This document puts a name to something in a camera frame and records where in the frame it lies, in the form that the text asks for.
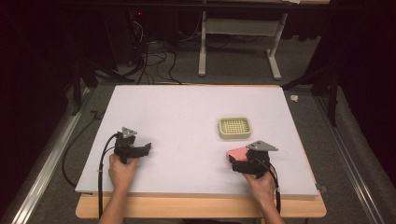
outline human arm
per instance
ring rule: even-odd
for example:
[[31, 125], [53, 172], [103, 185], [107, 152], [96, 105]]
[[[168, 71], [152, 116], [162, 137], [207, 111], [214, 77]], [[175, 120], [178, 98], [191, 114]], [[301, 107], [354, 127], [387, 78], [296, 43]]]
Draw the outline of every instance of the human arm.
[[99, 220], [99, 224], [121, 224], [125, 212], [128, 189], [134, 179], [134, 171], [139, 159], [136, 158], [129, 164], [123, 164], [119, 156], [112, 154], [109, 157], [109, 161], [110, 168], [108, 169], [108, 174], [114, 189], [110, 201]]
[[259, 179], [255, 179], [252, 175], [247, 174], [244, 174], [244, 177], [250, 186], [254, 199], [262, 210], [265, 223], [285, 223], [274, 204], [275, 181], [271, 174], [266, 172]]

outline metal rail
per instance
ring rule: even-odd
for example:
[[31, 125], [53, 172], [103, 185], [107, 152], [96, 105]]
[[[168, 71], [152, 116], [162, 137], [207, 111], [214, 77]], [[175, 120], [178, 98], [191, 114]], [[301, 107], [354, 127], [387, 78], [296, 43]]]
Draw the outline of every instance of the metal rail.
[[94, 7], [134, 7], [139, 9], [160, 10], [194, 10], [194, 11], [314, 11], [328, 13], [351, 13], [359, 12], [363, 6], [343, 7], [325, 4], [279, 4], [279, 3], [234, 3], [234, 2], [207, 2], [207, 3], [164, 3], [164, 2], [93, 2], [93, 1], [61, 1], [65, 7], [94, 8]]
[[385, 224], [381, 214], [373, 201], [373, 197], [371, 195], [370, 190], [367, 188], [364, 180], [359, 173], [358, 168], [355, 166], [355, 162], [353, 161], [352, 157], [350, 156], [348, 149], [341, 137], [341, 134], [338, 132], [337, 128], [332, 126], [332, 122], [327, 117], [327, 109], [324, 100], [321, 97], [314, 97], [315, 102], [317, 103], [318, 108], [320, 109], [323, 118], [325, 118], [327, 125], [332, 132], [332, 137], [335, 140], [335, 143], [338, 146], [339, 153], [342, 159], [342, 163], [346, 168], [346, 173], [349, 176], [349, 179], [353, 185], [353, 188], [356, 191], [356, 194], [361, 201], [361, 205], [366, 213], [367, 217], [370, 220], [370, 223], [373, 224]]
[[89, 101], [92, 96], [92, 91], [89, 91], [88, 88], [85, 89], [83, 92], [84, 101], [82, 104], [81, 109], [78, 113], [71, 117], [66, 123], [67, 126], [62, 131], [62, 137], [60, 137], [53, 147], [49, 157], [46, 160], [43, 168], [38, 174], [35, 183], [31, 187], [28, 195], [26, 196], [25, 200], [23, 201], [21, 208], [19, 209], [18, 213], [14, 217], [12, 224], [24, 224], [27, 223], [30, 215], [32, 215], [35, 206], [37, 205], [38, 201], [40, 200], [41, 196], [44, 194], [47, 185], [50, 182], [50, 179], [55, 171], [56, 165], [61, 158], [62, 154], [64, 153], [64, 149], [66, 144], [75, 129], [79, 118], [81, 117], [81, 112], [85, 108], [85, 105]]

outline white stand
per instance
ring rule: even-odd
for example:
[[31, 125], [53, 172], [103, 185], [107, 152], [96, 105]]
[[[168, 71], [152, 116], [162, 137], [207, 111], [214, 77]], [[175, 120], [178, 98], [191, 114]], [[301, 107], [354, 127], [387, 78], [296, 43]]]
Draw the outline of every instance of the white stand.
[[199, 56], [198, 76], [204, 77], [206, 74], [206, 34], [227, 34], [227, 35], [268, 35], [274, 36], [275, 42], [271, 49], [268, 49], [267, 57], [271, 66], [273, 77], [280, 80], [281, 75], [277, 67], [275, 53], [285, 27], [287, 13], [283, 13], [280, 21], [248, 21], [248, 20], [219, 20], [208, 19], [206, 12], [202, 15], [201, 50]]

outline metal frame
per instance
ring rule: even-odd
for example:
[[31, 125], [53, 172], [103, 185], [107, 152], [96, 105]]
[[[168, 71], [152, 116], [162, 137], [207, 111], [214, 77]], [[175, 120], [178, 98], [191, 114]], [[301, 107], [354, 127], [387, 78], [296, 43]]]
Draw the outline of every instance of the metal frame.
[[341, 161], [346, 168], [346, 173], [349, 176], [350, 182], [352, 183], [356, 194], [358, 195], [361, 205], [370, 220], [370, 223], [382, 223], [385, 224], [381, 214], [379, 213], [375, 202], [373, 201], [373, 197], [371, 195], [370, 190], [367, 188], [364, 180], [359, 173], [358, 168], [355, 166], [355, 162], [353, 161], [352, 157], [350, 156], [347, 146], [345, 145], [341, 134], [338, 132], [337, 128], [332, 126], [332, 122], [327, 118], [327, 109], [326, 104], [322, 97], [314, 97], [317, 106], [325, 118], [327, 125], [332, 132], [332, 137], [334, 138], [335, 143], [338, 146]]
[[37, 205], [41, 196], [44, 194], [44, 191], [46, 190], [46, 187], [49, 184], [50, 179], [52, 178], [53, 172], [55, 171], [56, 165], [62, 154], [64, 153], [66, 144], [72, 132], [74, 131], [79, 118], [81, 117], [81, 112], [83, 111], [85, 105], [92, 96], [92, 91], [89, 91], [89, 89], [86, 88], [83, 95], [84, 101], [82, 107], [75, 116], [71, 116], [66, 122], [67, 126], [62, 131], [62, 137], [58, 138], [57, 142], [55, 143], [55, 146], [49, 154], [49, 157], [47, 158], [46, 163], [41, 169], [40, 174], [38, 174], [37, 178], [35, 179], [35, 183], [31, 187], [28, 195], [26, 196], [25, 200], [21, 205], [21, 208], [14, 217], [12, 224], [27, 223], [30, 215], [32, 215], [35, 209], [35, 206]]

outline gray carpet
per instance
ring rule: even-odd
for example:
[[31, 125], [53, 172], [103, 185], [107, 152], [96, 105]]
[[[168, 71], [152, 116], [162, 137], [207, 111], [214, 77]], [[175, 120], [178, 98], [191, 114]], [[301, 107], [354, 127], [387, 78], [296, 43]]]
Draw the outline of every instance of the gray carpet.
[[[179, 47], [166, 47], [177, 53], [177, 60], [172, 75], [183, 83], [207, 83], [207, 84], [277, 84], [283, 85], [297, 77], [300, 77], [312, 56], [318, 43], [317, 40], [299, 42], [298, 40], [282, 40], [276, 59], [282, 75], [281, 81], [274, 81], [271, 77], [269, 64], [264, 57], [263, 50], [271, 47], [271, 41], [267, 38], [250, 42], [248, 38], [244, 41], [231, 41], [223, 48], [224, 42], [213, 40], [209, 43], [213, 48], [208, 49], [206, 77], [198, 77], [199, 49], [191, 41]], [[164, 50], [162, 45], [151, 46], [153, 50]], [[168, 70], [172, 66], [172, 54], [167, 54], [165, 63], [159, 66], [158, 73], [155, 60], [158, 57], [149, 58], [147, 73], [142, 76], [142, 84], [168, 82], [160, 77], [169, 77]], [[120, 66], [120, 70], [127, 70], [126, 66]], [[90, 111], [105, 111], [114, 85], [117, 82], [101, 80], [101, 84], [94, 90], [81, 119], [74, 130], [71, 139], [93, 119]], [[308, 223], [370, 223], [369, 218], [361, 206], [361, 201], [351, 184], [346, 167], [342, 162], [337, 145], [332, 133], [327, 126], [326, 118], [320, 113], [315, 98], [308, 90], [309, 87], [301, 86], [293, 91], [286, 91], [290, 112], [293, 116], [297, 130], [301, 136], [304, 148], [311, 164], [317, 182], [324, 186], [327, 191], [322, 193], [327, 208], [327, 215], [323, 218], [309, 219]], [[290, 100], [291, 94], [298, 94], [299, 101]], [[351, 155], [356, 158], [358, 169], [362, 177], [368, 182], [368, 187], [375, 197], [381, 215], [385, 223], [396, 220], [396, 192], [388, 177], [381, 169], [373, 152], [368, 147], [362, 136], [359, 125], [353, 119], [347, 107], [347, 102], [340, 92], [337, 106], [337, 129], [343, 135]], [[96, 120], [70, 147], [66, 157], [66, 171], [74, 182], [77, 183], [82, 172], [85, 160], [91, 149], [93, 139], [99, 128], [100, 120]], [[21, 197], [16, 200], [13, 209], [8, 212], [8, 217], [2, 223], [9, 223], [21, 203], [23, 195], [26, 195], [32, 180], [39, 171], [40, 165], [48, 156], [50, 148], [47, 148], [26, 185], [21, 190]], [[59, 164], [53, 174], [49, 185], [37, 204], [28, 223], [97, 223], [97, 219], [79, 219], [75, 215], [79, 194], [74, 192], [62, 175]], [[128, 223], [136, 223], [135, 219], [128, 219]], [[287, 218], [287, 223], [304, 223], [304, 219]]]

